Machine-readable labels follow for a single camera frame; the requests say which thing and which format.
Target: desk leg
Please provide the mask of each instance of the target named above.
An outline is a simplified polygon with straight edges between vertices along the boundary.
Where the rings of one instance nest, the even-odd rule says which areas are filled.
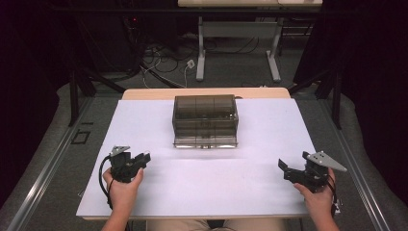
[[[269,68],[270,68],[270,72],[272,73],[273,82],[275,83],[279,83],[281,81],[281,78],[279,75],[279,69],[278,69],[278,66],[276,65],[275,55],[276,55],[278,42],[281,36],[282,27],[283,27],[283,17],[279,17],[276,23],[275,33],[273,36],[272,49],[271,51],[270,50],[267,51]]]
[[[205,62],[205,50],[204,50],[204,35],[203,35],[203,18],[198,17],[198,64],[197,75],[195,79],[197,81],[204,80],[204,62]]]

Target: gray carpet floor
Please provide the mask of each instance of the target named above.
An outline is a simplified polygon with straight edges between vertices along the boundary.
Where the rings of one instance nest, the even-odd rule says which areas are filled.
[[[249,54],[218,54],[207,53],[205,77],[203,82],[195,81],[194,68],[184,73],[185,63],[193,59],[196,62],[196,47],[194,43],[184,43],[179,53],[172,54],[170,51],[162,51],[162,62],[157,66],[161,71],[174,70],[171,72],[160,72],[161,75],[174,82],[184,85],[185,77],[188,88],[240,88],[268,86],[289,88],[293,82],[293,76],[301,57],[303,47],[307,38],[287,37],[283,47],[282,56],[278,59],[278,66],[282,81],[273,83],[268,69],[265,50],[270,48],[270,40],[256,40],[248,45],[247,50],[256,47]],[[246,44],[248,39],[220,38],[207,41],[207,48],[216,51],[234,52]],[[178,63],[172,59],[165,59],[164,54],[173,55],[181,61]],[[111,79],[120,77],[119,73],[105,73]],[[117,82],[126,89],[129,88],[167,88],[148,73],[143,81],[142,74],[132,78],[122,79]],[[104,221],[87,221],[75,216],[81,197],[78,195],[85,189],[90,173],[95,164],[96,156],[101,143],[104,140],[110,121],[115,112],[117,100],[121,94],[114,92],[106,86],[95,82],[98,93],[93,98],[81,97],[82,113],[74,127],[68,127],[69,88],[62,87],[58,94],[60,106],[55,114],[54,120],[45,134],[38,151],[26,169],[23,177],[15,187],[13,194],[0,210],[0,230],[7,230],[15,221],[15,215],[33,185],[47,166],[48,160],[52,159],[58,150],[63,150],[61,161],[57,164],[55,172],[52,173],[46,191],[41,195],[38,204],[34,206],[32,213],[22,224],[22,230],[100,230]],[[324,150],[334,159],[346,163],[344,157],[344,143],[353,158],[358,163],[359,170],[365,176],[370,186],[369,193],[375,198],[376,206],[382,212],[388,228],[378,228],[375,218],[368,209],[367,201],[359,189],[358,182],[350,172],[338,173],[338,195],[343,202],[341,213],[336,215],[336,222],[342,230],[406,230],[408,227],[407,207],[394,196],[383,181],[381,175],[370,163],[363,143],[358,120],[354,113],[352,102],[342,97],[341,124],[342,130],[335,129],[330,118],[327,116],[330,98],[317,100],[313,96],[316,88],[312,85],[293,95],[299,110],[302,113],[306,127],[311,136],[316,150]],[[76,143],[81,139],[74,138],[73,134],[84,132],[88,134],[85,143]],[[61,147],[62,141],[68,139],[66,146]],[[309,218],[302,219],[304,230],[315,230]],[[133,223],[134,230],[144,230],[144,221],[138,220]],[[289,230],[300,230],[298,219],[288,220]]]

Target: white table surface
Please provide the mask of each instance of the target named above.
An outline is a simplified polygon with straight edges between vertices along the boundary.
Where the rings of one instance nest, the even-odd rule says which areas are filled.
[[[179,7],[315,7],[322,0],[178,0]]]
[[[173,147],[173,100],[120,100],[77,216],[106,219],[111,209],[98,169],[114,145],[132,157],[149,150],[131,218],[294,218],[307,215],[303,197],[283,179],[282,159],[304,169],[315,149],[293,99],[238,99],[238,147]]]

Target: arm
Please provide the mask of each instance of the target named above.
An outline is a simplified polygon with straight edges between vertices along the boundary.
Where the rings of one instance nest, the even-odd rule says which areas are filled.
[[[329,175],[335,180],[333,170],[329,168]],[[325,186],[322,192],[312,193],[300,184],[293,184],[305,197],[306,207],[318,231],[338,231],[339,227],[331,215],[333,193]]]
[[[103,173],[103,178],[109,189],[113,209],[102,230],[125,230],[143,179],[143,168],[139,169],[136,177],[128,184],[113,180],[110,168]]]

